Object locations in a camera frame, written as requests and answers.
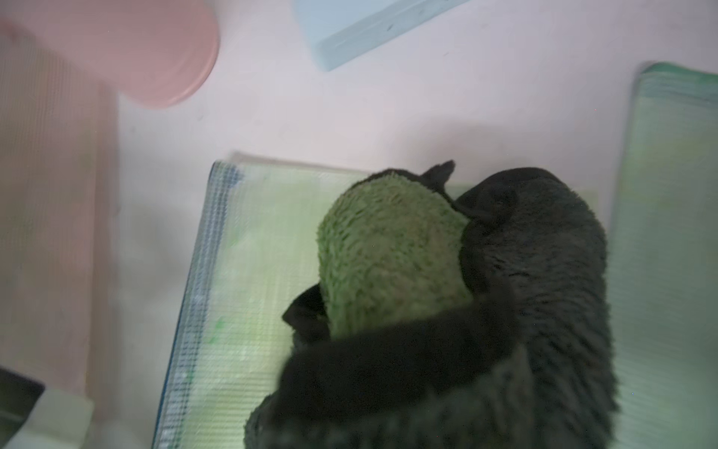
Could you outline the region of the large teal document bag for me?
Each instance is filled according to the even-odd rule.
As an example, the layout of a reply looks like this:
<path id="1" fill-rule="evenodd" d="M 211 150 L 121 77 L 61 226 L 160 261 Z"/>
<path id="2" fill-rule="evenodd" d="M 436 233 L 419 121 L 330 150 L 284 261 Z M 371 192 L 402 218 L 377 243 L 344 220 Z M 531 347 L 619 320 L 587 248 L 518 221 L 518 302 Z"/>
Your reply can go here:
<path id="1" fill-rule="evenodd" d="M 717 445 L 717 78 L 639 74 L 610 227 L 619 448 Z"/>

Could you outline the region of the pink mesh document bag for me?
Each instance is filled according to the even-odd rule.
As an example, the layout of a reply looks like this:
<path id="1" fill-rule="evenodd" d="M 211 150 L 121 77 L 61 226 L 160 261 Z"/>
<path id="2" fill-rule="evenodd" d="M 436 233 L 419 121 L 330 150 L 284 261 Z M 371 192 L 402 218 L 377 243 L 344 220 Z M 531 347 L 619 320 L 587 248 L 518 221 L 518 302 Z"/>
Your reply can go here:
<path id="1" fill-rule="evenodd" d="M 27 37 L 1 39 L 1 363 L 84 394 L 107 283 L 118 99 Z"/>

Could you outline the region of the green and grey cleaning cloth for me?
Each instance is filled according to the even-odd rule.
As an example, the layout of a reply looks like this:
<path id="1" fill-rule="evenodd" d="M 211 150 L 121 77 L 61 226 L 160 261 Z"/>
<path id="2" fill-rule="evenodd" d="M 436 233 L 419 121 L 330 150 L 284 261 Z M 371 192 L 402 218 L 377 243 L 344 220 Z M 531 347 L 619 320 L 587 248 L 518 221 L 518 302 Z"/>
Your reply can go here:
<path id="1" fill-rule="evenodd" d="M 248 448 L 607 448 L 617 381 L 605 230 L 542 168 L 458 198 L 454 162 L 342 193 L 294 348 Z"/>

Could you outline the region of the light green document bag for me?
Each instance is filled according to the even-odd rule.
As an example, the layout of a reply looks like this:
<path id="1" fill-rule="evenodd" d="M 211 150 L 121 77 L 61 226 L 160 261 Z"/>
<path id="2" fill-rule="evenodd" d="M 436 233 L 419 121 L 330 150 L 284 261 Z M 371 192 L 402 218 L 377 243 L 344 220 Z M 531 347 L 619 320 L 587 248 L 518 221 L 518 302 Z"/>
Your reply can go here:
<path id="1" fill-rule="evenodd" d="M 454 168 L 214 165 L 154 446 L 241 448 L 282 374 L 337 366 L 327 379 L 358 391 L 471 303 Z"/>

